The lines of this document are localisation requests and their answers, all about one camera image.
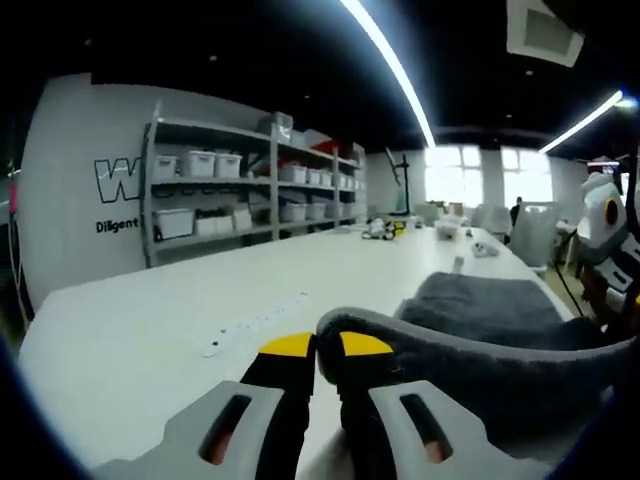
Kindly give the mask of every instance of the air vent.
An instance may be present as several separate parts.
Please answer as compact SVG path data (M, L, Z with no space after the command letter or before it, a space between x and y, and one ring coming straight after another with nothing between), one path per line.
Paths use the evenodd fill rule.
M507 0L507 51L572 67L583 39L541 0Z

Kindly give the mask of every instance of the led strip light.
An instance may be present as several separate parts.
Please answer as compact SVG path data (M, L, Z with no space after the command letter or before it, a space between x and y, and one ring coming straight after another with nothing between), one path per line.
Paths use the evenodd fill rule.
M396 76L400 87L407 97L407 100L409 100L409 104L411 105L413 113L418 119L418 123L420 124L420 128L422 129L422 133L424 134L424 138L427 141L427 145L429 146L429 148L434 148L436 146L436 139L433 137L433 133L431 132L431 128L429 127L429 122L427 121L427 116L424 114L424 110L422 110L422 105L420 105L420 100L418 100L418 96L413 89L413 85L411 85L411 82L409 81L407 72L405 72L404 68L402 68L400 60L398 60L396 53L391 48L391 45L389 45L389 42L385 38L384 34L378 28L376 22L373 21L369 13L367 13L360 2L358 2L358 0L340 1L345 6L345 8L349 10L349 13L351 13L351 15L353 15L353 17L357 20L357 22L364 29L367 35L369 35L369 38L373 41L378 50L380 50L380 53L382 53L382 56L389 65L389 68L391 68L391 71Z
M573 135L578 133L580 130L582 130L584 127L589 125L596 118L598 118L601 115L603 115L607 110L609 110L611 107L613 107L620 100L622 100L622 91L618 90L616 93L611 95L611 97L609 97L609 100L607 100L602 105L600 105L598 108L596 108L587 117L585 117L583 120L581 120L578 123L576 123L573 127L571 127L569 130L564 132L558 138L556 138L552 142L550 142L550 143L546 144L544 147L542 147L540 149L540 153L547 153L549 150L557 147L562 142L564 142L566 139L568 139L569 137L572 137Z

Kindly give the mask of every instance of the white robot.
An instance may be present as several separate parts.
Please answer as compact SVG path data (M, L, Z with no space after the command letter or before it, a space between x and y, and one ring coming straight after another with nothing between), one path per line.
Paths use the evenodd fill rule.
M637 221L627 221L625 205L611 175L592 173L582 185L582 193L585 216L577 229L582 258L607 281L609 307L622 312L633 283L628 272L633 270L634 262L640 266L640 244L629 228L630 223L637 224ZM634 193L635 185L630 185L631 205L634 205Z

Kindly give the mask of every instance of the long white table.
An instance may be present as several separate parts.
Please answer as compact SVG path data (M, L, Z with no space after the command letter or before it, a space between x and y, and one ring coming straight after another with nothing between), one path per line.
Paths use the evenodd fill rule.
M470 246L479 240L496 246L499 256L474 258ZM427 228L392 242L329 231L54 292L25 338L19 365L45 417L81 463L93 468L133 459L161 441L169 418L221 380L239 379L269 339L314 331L324 313L341 306L392 315L429 274L452 271L458 255L463 274L536 282L560 315L571 318L547 285L483 230L439 241ZM301 291L308 296L295 315L203 358L214 331ZM316 372L299 473L321 468L339 430L339 408L335 387Z

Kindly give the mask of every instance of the metal shelving unit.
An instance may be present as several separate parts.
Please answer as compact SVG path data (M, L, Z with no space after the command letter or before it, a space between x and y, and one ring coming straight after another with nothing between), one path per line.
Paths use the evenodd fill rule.
M213 123L163 117L160 114L160 105L156 106L154 116L145 131L142 148L142 174L141 178L141 211L143 249L148 267L161 263L161 254L169 250L175 250L194 245L211 244L220 240L245 239L252 235L271 233L271 240L280 239L282 231L292 229L319 227L333 223L338 227L341 222L355 220L348 218L326 218L322 220L308 220L303 222L281 223L279 212L279 198L282 191L302 192L310 195L331 195L334 212L338 211L341 198L355 200L357 191L339 188L339 174L341 172L351 175L361 168L357 162L339 158L337 152L333 155L318 152L309 148L299 148L292 145L278 143L275 128L271 135L251 132L233 127L217 125ZM224 179L216 177L175 177L170 180L154 180L153 165L156 154L166 148L200 148L210 150L224 150L243 154L241 164L241 178ZM248 178L248 155L253 155L255 160L269 161L268 177ZM298 184L278 180L278 158L285 157L301 163L312 162L315 165L330 167L334 175L335 186ZM173 238L164 241L155 241L154 235L154 196L160 197L164 191L186 188L202 188L207 190L221 189L225 192L233 191L238 195L248 198L255 191L269 197L269 225L258 225L249 230L233 231L228 234L209 237L189 236Z

